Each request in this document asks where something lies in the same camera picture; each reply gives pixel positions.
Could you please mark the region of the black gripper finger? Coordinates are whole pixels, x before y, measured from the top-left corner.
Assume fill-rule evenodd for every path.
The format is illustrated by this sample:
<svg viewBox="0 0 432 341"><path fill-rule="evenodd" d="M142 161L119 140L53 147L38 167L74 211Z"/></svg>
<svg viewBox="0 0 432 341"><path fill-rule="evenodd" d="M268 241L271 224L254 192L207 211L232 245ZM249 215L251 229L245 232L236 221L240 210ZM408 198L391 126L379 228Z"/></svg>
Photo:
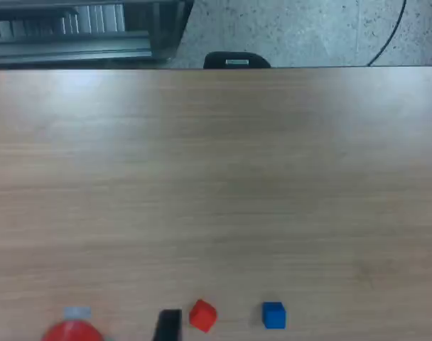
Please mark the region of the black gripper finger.
<svg viewBox="0 0 432 341"><path fill-rule="evenodd" d="M158 314L153 341L182 340L182 310L164 309Z"/></svg>

